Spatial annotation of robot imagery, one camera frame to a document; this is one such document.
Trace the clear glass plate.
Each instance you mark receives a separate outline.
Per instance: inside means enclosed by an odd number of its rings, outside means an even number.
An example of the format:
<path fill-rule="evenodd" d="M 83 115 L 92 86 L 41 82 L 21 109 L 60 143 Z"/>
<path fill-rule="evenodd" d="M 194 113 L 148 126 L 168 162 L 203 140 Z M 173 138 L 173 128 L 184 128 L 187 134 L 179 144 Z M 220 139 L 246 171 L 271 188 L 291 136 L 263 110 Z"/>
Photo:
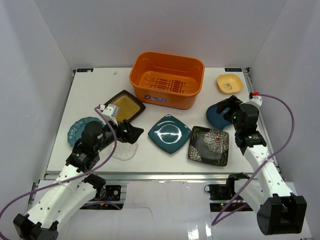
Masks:
<path fill-rule="evenodd" d="M 117 141 L 116 149 L 112 154 L 112 157 L 119 161 L 128 161 L 134 157 L 138 147 L 138 142 L 131 144 Z"/>

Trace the small yellow square dish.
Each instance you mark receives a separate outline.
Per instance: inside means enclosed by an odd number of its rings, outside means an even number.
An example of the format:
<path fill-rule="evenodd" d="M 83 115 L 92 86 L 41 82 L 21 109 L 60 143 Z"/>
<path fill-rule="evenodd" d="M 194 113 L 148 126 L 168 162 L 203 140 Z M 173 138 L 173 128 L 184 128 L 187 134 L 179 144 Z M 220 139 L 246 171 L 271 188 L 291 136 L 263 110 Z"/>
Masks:
<path fill-rule="evenodd" d="M 216 78 L 219 90 L 225 95 L 232 95 L 242 91 L 243 83 L 235 74 L 222 74 Z"/>

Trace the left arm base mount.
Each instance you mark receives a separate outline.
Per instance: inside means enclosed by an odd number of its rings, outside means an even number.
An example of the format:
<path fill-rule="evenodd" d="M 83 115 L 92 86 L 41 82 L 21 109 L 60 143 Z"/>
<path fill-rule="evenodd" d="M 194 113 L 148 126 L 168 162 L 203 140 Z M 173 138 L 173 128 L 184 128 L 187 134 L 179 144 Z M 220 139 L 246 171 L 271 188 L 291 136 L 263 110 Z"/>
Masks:
<path fill-rule="evenodd" d="M 84 180 L 95 189 L 95 196 L 91 201 L 119 201 L 121 199 L 121 185 L 107 184 L 106 180 L 95 174 L 90 174 Z"/>

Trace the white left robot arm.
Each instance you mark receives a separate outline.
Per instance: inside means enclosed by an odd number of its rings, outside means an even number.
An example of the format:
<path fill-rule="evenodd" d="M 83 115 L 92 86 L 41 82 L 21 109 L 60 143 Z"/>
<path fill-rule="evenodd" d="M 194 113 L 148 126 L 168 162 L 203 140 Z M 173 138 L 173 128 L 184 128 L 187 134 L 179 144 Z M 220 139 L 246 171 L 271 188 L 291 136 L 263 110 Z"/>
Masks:
<path fill-rule="evenodd" d="M 55 182 L 26 214 L 18 214 L 13 225 L 23 240 L 56 240 L 59 229 L 90 200 L 101 200 L 106 181 L 95 175 L 100 152 L 117 142 L 134 144 L 144 132 L 128 120 L 103 125 L 87 123 Z"/>

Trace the dark teal square plate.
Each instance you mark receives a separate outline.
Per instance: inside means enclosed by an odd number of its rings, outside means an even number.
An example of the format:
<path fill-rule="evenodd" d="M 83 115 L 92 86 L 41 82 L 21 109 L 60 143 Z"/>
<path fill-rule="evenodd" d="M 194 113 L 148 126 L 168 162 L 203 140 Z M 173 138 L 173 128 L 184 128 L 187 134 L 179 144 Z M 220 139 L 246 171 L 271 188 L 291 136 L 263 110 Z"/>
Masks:
<path fill-rule="evenodd" d="M 148 136 L 161 150 L 173 154 L 184 146 L 191 132 L 183 122 L 167 114 L 149 130 Z"/>

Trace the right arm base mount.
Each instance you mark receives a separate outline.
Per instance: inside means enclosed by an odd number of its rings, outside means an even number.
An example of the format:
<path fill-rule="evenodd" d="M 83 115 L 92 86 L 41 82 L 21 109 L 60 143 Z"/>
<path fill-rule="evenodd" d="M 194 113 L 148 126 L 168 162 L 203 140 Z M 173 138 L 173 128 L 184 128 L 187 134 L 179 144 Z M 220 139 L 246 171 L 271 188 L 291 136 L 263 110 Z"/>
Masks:
<path fill-rule="evenodd" d="M 211 202 L 217 204 L 218 202 L 226 204 L 236 194 L 235 182 L 239 180 L 248 180 L 250 177 L 241 172 L 233 173 L 228 176 L 225 183 L 221 184 L 207 184 L 204 187 L 204 192 L 209 194 Z"/>

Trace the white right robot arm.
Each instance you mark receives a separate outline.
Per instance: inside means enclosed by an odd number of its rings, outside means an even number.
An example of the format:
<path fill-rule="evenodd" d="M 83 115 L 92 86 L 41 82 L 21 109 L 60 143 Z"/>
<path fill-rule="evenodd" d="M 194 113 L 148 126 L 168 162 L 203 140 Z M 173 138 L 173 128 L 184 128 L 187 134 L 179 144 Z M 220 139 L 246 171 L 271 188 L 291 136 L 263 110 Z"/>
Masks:
<path fill-rule="evenodd" d="M 264 94 L 251 92 L 249 100 L 241 101 L 235 95 L 217 103 L 216 112 L 235 129 L 235 143 L 249 162 L 253 174 L 231 174 L 226 181 L 226 195 L 231 200 L 212 221 L 215 226 L 229 214 L 222 215 L 234 200 L 241 197 L 255 212 L 262 234 L 299 234 L 303 229 L 307 202 L 296 195 L 285 183 L 277 170 L 273 158 L 277 152 L 269 153 L 267 142 L 257 130 Z"/>

